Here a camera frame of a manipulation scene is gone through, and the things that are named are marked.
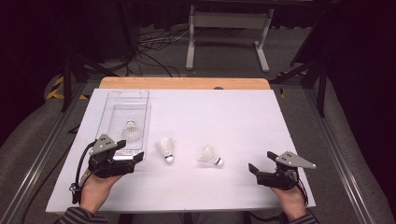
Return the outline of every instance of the white shuttlecock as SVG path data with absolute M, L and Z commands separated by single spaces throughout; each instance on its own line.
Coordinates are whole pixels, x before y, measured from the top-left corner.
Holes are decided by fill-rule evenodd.
M 215 153 L 213 148 L 207 146 L 201 156 L 198 158 L 198 161 L 205 161 L 213 163 L 217 166 L 221 166 L 224 162 L 223 160 Z
M 174 158 L 172 155 L 172 138 L 165 137 L 160 141 L 156 142 L 155 145 L 161 151 L 163 156 L 165 157 L 166 162 L 171 163 Z
M 140 138 L 140 132 L 136 129 L 136 125 L 134 124 L 133 120 L 128 120 L 126 122 L 126 126 L 124 131 L 125 140 L 127 141 L 134 141 Z

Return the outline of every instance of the hand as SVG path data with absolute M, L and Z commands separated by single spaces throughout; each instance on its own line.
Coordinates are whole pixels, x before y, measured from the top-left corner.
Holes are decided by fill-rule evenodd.
M 289 222 L 292 222 L 300 217 L 306 215 L 305 201 L 303 194 L 297 187 L 289 190 L 270 188 L 279 199 L 283 212 L 288 217 Z
M 84 187 L 82 188 L 79 207 L 95 214 L 105 203 L 113 185 L 121 178 L 121 175 L 100 178 L 92 174 L 85 181 Z

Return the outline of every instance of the person's left hand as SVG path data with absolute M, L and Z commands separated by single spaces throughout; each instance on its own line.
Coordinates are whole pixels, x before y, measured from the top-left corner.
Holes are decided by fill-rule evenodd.
M 105 203 L 113 185 L 122 178 L 122 175 L 100 178 L 92 174 L 82 188 L 80 208 L 95 214 Z

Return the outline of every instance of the person's right hand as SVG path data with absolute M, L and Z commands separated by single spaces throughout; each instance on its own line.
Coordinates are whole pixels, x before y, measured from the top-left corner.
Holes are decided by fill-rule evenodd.
M 292 222 L 300 217 L 306 215 L 305 201 L 303 194 L 297 187 L 289 190 L 270 188 L 279 199 L 283 212 L 288 217 L 289 222 Z

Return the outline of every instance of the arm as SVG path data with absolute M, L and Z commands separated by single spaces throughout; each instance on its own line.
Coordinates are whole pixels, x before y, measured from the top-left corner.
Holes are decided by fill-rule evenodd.
M 270 188 L 279 199 L 283 212 L 292 223 L 319 223 L 313 216 L 306 213 L 303 194 L 294 187 L 289 190 Z
M 97 216 L 96 213 L 105 203 L 111 188 L 119 179 L 121 179 L 120 175 L 109 178 L 91 175 L 82 188 L 79 207 L 68 208 L 64 217 L 55 223 L 107 223 L 107 218 Z

